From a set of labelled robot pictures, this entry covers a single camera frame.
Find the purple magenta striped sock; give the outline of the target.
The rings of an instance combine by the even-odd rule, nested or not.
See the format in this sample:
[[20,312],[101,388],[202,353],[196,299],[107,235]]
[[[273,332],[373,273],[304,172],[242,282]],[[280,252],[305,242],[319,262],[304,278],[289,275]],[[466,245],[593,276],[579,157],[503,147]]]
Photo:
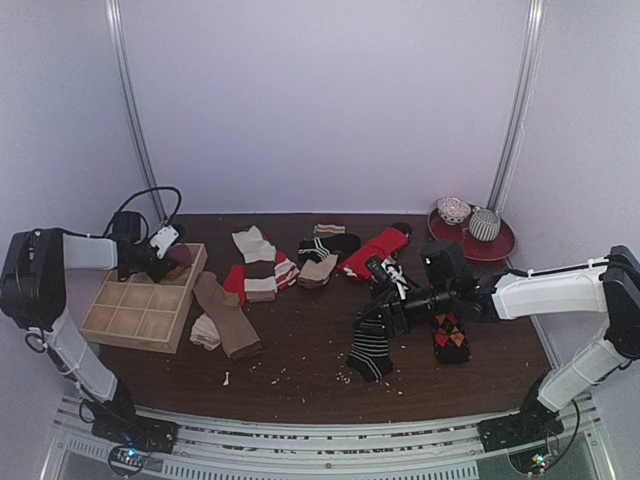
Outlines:
[[167,250],[167,258],[171,261],[173,268],[188,269],[192,265],[192,254],[185,244],[175,244]]

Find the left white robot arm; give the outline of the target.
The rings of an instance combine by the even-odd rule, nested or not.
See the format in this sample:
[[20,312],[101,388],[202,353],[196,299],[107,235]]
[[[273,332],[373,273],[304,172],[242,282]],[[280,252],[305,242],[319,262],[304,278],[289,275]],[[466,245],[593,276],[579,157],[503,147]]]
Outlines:
[[160,282],[173,269],[168,251],[180,237],[169,223],[139,240],[119,232],[96,236],[60,227],[18,232],[1,270],[1,311],[38,339],[34,349],[47,354],[85,398],[113,403],[124,396],[125,387],[71,319],[66,272],[116,271],[120,280],[144,273]]

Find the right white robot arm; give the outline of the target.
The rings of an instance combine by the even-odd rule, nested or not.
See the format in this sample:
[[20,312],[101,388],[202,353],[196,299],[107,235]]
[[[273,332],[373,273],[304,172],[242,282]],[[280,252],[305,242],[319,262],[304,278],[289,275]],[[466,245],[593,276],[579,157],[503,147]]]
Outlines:
[[585,344],[534,384],[513,419],[513,433],[530,442],[577,396],[639,358],[639,262],[625,246],[581,264],[483,277],[473,275],[452,241],[426,244],[420,259],[425,286],[394,262],[365,262],[380,292],[356,317],[348,361],[369,381],[390,373],[390,340],[421,321],[430,326],[436,360],[462,364],[471,358],[466,322],[531,317],[577,327],[586,320],[578,336]]

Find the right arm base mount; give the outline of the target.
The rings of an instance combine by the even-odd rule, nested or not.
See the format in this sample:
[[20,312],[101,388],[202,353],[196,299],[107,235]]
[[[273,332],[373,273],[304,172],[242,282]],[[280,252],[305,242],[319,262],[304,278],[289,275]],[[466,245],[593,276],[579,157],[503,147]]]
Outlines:
[[483,420],[477,428],[486,453],[505,450],[511,466],[531,476],[551,467],[564,432],[559,414],[537,401],[527,401],[517,413]]

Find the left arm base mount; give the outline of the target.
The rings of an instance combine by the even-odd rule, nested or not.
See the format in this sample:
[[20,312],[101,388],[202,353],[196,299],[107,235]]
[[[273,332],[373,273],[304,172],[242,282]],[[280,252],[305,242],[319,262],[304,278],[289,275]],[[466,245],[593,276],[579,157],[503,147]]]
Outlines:
[[81,420],[91,425],[94,437],[114,443],[106,460],[113,474],[129,479],[145,469],[154,453],[173,452],[179,425],[138,414],[124,384],[117,383],[111,400],[100,401],[85,386],[80,392]]

